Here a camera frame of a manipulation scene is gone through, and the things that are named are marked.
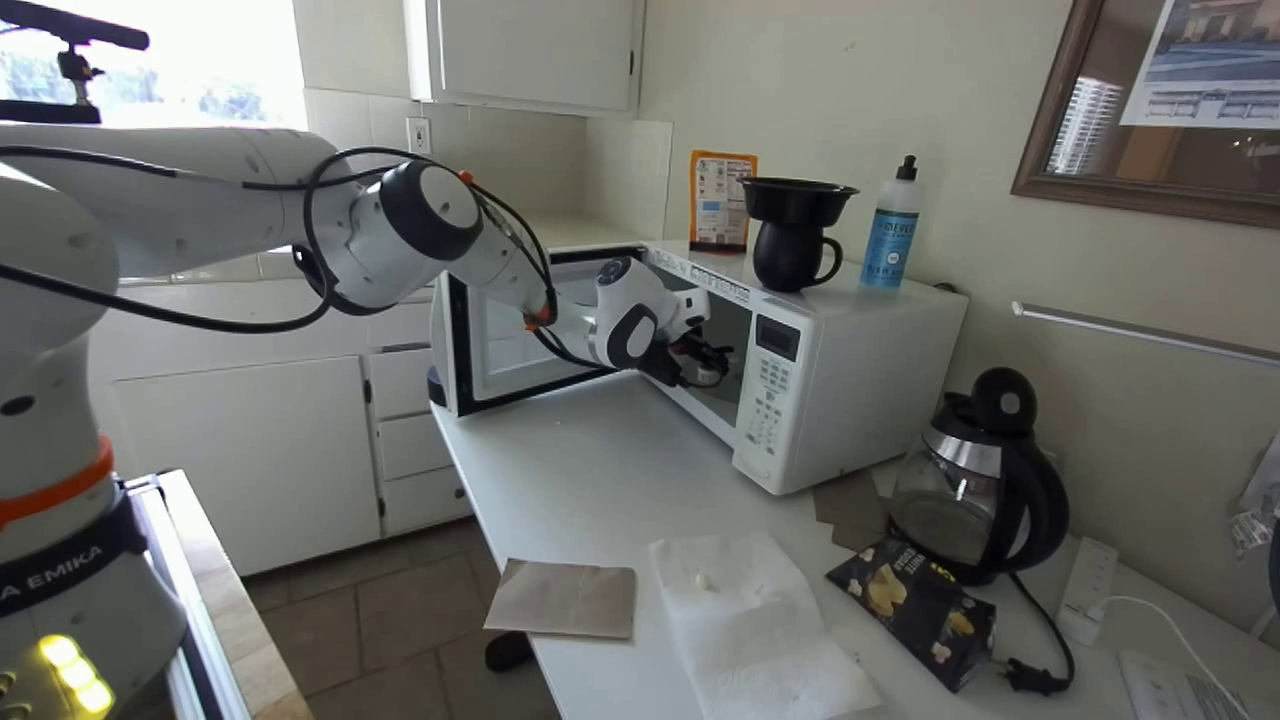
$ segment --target microwave door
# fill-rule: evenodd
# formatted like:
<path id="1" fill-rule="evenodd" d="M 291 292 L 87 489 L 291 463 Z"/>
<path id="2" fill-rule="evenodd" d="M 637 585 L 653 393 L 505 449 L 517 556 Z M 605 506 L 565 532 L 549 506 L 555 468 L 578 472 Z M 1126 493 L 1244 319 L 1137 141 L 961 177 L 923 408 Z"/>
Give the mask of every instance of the microwave door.
<path id="1" fill-rule="evenodd" d="M 594 306 L 599 268 L 614 256 L 638 256 L 637 247 L 606 253 L 555 253 L 551 283 L 558 319 L 551 337 L 578 360 L 591 360 L 589 317 Z M 572 363 L 544 346 L 519 319 L 519 306 L 488 298 L 446 276 L 446 353 L 454 411 L 483 411 L 508 401 L 524 401 L 549 388 L 605 377 L 599 363 Z"/>

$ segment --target floor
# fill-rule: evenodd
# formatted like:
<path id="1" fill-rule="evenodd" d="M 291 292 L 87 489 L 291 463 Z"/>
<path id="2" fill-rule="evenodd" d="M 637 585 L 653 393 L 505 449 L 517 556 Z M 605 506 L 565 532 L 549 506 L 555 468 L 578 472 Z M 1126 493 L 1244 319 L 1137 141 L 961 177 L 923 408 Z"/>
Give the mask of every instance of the floor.
<path id="1" fill-rule="evenodd" d="M 537 663 L 483 669 L 492 587 L 473 519 L 248 581 L 315 720 L 551 720 Z"/>

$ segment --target mug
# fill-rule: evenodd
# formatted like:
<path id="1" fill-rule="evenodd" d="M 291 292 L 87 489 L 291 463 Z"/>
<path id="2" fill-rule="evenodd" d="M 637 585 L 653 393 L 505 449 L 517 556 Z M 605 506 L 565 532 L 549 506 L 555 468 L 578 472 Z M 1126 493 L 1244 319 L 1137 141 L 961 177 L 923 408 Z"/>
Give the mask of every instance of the mug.
<path id="1" fill-rule="evenodd" d="M 843 247 L 831 237 L 824 237 L 824 228 L 761 223 L 750 262 L 763 288 L 799 292 L 808 283 L 831 279 L 843 262 Z"/>

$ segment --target white microwave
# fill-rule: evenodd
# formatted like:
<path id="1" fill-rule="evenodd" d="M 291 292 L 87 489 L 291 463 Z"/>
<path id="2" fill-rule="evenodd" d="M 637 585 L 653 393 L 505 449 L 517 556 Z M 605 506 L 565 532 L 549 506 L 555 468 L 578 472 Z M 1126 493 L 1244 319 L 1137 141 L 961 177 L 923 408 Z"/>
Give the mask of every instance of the white microwave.
<path id="1" fill-rule="evenodd" d="M 705 256 L 677 243 L 558 253 L 555 337 L 589 356 L 599 268 L 638 256 L 669 288 L 705 288 L 705 337 L 727 353 L 716 388 L 669 388 L 696 422 L 724 439 L 733 468 L 771 495 L 885 463 L 919 442 L 945 393 L 969 298 L 945 288 L 855 292 L 852 276 L 763 292 L 749 256 Z M 529 341 L 519 317 L 454 279 L 434 288 L 434 401 L 483 411 L 519 397 L 599 377 Z"/>

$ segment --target window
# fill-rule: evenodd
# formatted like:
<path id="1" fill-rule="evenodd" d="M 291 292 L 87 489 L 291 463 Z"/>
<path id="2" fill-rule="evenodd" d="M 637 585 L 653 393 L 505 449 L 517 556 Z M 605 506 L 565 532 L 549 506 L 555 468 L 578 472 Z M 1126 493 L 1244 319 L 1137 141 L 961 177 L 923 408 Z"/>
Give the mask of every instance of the window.
<path id="1" fill-rule="evenodd" d="M 103 125 L 291 125 L 302 129 L 302 78 L 291 0 L 40 0 L 131 23 L 147 52 L 87 44 L 87 84 Z M 65 44 L 0 23 L 0 94 L 72 104 L 57 67 Z"/>

